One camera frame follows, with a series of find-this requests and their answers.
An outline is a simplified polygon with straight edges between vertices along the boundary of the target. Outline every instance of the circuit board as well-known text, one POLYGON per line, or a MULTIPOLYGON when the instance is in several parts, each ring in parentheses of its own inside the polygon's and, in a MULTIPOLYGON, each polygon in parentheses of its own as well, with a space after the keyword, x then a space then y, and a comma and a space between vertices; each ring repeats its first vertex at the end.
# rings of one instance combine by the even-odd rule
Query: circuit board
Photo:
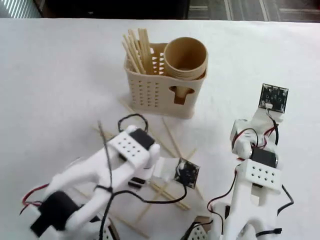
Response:
MULTIPOLYGON (((200 167, 184 158, 179 159, 178 166, 181 163, 184 164, 183 179, 186 181, 186 186, 189 188, 195 189, 200 167)), ((176 180, 181 184, 184 184, 177 172, 175 173, 174 180, 176 180)))
POLYGON ((262 85, 259 108, 268 108, 272 111, 284 114, 286 110, 288 91, 289 89, 287 88, 264 83, 262 85))

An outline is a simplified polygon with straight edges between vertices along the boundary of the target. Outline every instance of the beige basket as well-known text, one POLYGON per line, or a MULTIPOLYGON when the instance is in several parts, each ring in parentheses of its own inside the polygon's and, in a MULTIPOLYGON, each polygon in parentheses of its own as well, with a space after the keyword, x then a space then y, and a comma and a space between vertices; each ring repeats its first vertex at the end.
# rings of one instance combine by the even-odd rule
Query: beige basket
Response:
POLYGON ((166 76, 164 65, 166 45, 167 43, 150 43, 154 75, 142 75, 134 72, 131 62, 127 58, 125 59, 124 69, 130 87, 132 107, 188 119, 194 114, 195 103, 201 85, 206 78, 207 70, 196 80, 179 80, 166 76), (190 88, 185 99, 176 96, 176 87, 190 88))

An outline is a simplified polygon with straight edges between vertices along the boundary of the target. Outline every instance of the tiled floor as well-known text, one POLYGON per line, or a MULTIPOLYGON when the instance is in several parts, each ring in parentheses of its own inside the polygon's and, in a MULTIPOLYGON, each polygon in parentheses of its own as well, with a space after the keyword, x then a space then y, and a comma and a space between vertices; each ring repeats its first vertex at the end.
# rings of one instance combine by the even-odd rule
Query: tiled floor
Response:
POLYGON ((320 23, 320 0, 190 0, 191 20, 320 23))

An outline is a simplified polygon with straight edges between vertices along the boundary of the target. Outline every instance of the white tabletop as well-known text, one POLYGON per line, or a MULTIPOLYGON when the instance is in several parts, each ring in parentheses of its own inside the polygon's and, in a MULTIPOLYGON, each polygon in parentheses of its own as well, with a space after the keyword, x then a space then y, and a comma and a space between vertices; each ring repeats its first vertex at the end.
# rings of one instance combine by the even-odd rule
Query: white tabletop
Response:
MULTIPOLYGON (((102 147, 92 128, 97 120, 117 132, 117 121, 128 114, 117 100, 129 94, 122 34, 139 27, 148 29, 153 43, 190 36, 207 47, 207 78, 193 118, 167 119, 184 154, 197 147, 192 160, 202 167, 198 185, 206 200, 225 193, 232 182, 238 164, 229 141, 234 120, 252 117, 262 83, 289 88, 278 151, 283 183, 295 205, 280 214, 278 225, 283 239, 317 239, 320 25, 98 19, 0 20, 2 238, 29 239, 17 221, 22 196, 75 158, 102 147)), ((159 137, 168 140, 161 117, 146 117, 159 137)), ((282 194, 279 206, 287 201, 282 194)), ((195 214, 176 206, 152 206, 138 226, 152 239, 176 240, 195 214)), ((116 226, 122 239, 142 239, 116 226)))

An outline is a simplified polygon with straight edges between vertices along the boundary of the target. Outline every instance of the paper cup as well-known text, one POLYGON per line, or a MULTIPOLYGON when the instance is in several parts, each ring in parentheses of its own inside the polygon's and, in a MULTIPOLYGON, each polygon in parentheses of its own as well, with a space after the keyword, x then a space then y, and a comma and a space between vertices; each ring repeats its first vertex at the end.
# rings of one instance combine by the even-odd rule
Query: paper cup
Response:
MULTIPOLYGON (((207 69, 206 47, 192 37, 180 37, 169 42, 163 53, 166 74, 170 77, 191 81, 198 79, 207 69)), ((176 96, 184 99, 189 88, 178 86, 176 96)))

